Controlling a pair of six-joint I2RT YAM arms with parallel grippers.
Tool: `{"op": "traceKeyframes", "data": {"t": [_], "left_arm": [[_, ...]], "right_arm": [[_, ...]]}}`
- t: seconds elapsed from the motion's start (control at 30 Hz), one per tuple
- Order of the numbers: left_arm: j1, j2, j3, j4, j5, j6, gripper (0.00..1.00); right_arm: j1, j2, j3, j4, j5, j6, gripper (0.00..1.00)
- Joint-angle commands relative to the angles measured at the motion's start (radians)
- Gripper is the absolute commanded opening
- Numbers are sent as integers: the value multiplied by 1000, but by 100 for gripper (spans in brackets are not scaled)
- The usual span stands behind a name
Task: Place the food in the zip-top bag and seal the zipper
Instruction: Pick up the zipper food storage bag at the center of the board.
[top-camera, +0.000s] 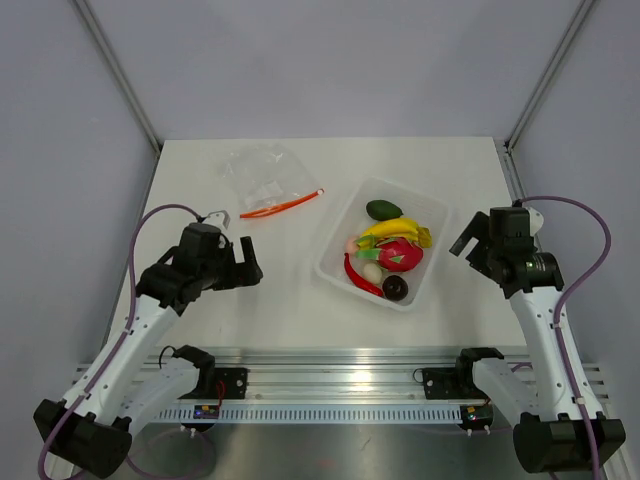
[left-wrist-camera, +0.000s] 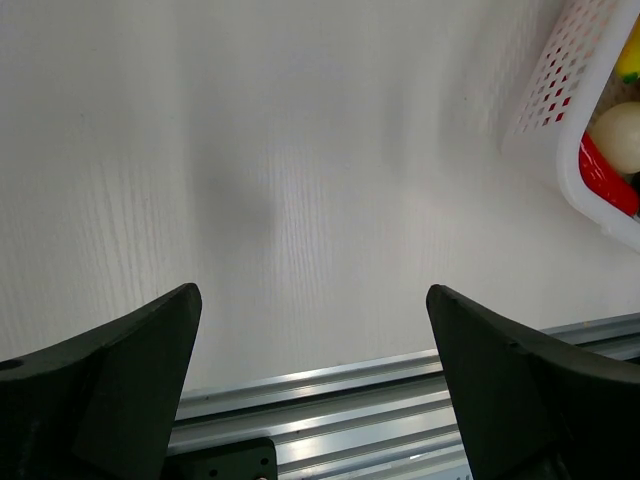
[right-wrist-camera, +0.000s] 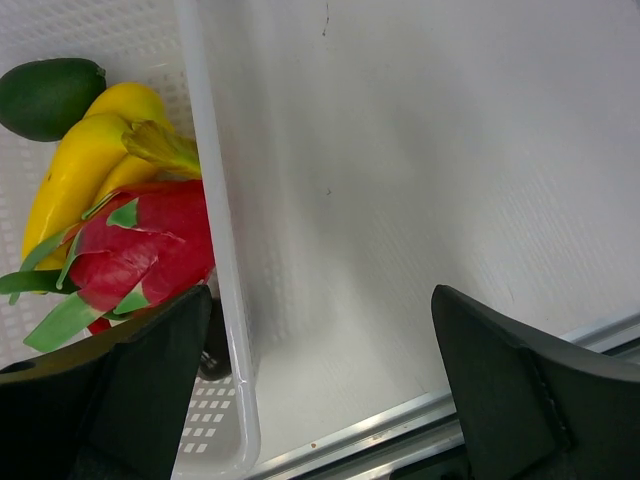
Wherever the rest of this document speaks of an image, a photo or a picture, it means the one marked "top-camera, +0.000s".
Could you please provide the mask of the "yellow banana bunch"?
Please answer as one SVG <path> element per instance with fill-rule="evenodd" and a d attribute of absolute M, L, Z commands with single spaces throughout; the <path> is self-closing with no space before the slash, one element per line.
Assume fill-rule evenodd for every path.
<path fill-rule="evenodd" d="M 405 238 L 421 248 L 432 247 L 432 236 L 428 228 L 419 225 L 410 218 L 394 218 L 376 223 L 365 230 L 356 240 L 361 248 L 372 248 L 382 239 Z"/>

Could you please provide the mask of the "red dragon fruit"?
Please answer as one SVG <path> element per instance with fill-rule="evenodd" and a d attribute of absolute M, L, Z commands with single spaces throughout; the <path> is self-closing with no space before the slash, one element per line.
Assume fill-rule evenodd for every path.
<path fill-rule="evenodd" d="M 417 267 L 424 258 L 423 249 L 405 238 L 382 239 L 372 248 L 360 248 L 355 257 L 376 262 L 389 272 L 408 272 Z"/>

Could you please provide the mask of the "clear zip bag orange zipper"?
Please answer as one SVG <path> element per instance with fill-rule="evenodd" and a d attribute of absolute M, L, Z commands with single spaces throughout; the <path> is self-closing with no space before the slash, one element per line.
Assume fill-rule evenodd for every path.
<path fill-rule="evenodd" d="M 275 215 L 325 192 L 300 158 L 281 144 L 255 144 L 231 152 L 218 173 L 238 198 L 241 219 Z"/>

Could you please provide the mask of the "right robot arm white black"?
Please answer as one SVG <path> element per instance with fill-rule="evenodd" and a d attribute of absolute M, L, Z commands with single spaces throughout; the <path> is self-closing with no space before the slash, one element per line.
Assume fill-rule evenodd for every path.
<path fill-rule="evenodd" d="M 454 384 L 466 396 L 482 392 L 501 411 L 525 471 L 588 471 L 599 478 L 626 432 L 620 420 L 606 416 L 588 382 L 565 307 L 570 291 L 556 258 L 536 248 L 531 216 L 521 206 L 477 212 L 450 251 L 458 256 L 476 242 L 466 259 L 499 286 L 515 313 L 535 384 L 524 384 L 488 347 L 460 352 Z"/>

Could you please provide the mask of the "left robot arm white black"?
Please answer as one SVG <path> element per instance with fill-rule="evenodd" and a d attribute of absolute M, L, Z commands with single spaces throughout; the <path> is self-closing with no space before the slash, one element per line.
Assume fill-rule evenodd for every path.
<path fill-rule="evenodd" d="M 187 225 L 177 245 L 133 284 L 130 311 L 121 332 L 104 345 L 84 376 L 58 401 L 44 399 L 33 418 L 44 441 L 38 460 L 41 478 L 53 454 L 84 473 L 106 479 L 127 459 L 134 437 L 174 401 L 221 400 L 228 388 L 213 355 L 194 346 L 175 350 L 164 366 L 136 390 L 130 385 L 150 350 L 206 291 L 259 284 L 263 277 L 253 242 L 232 242 L 214 225 Z"/>

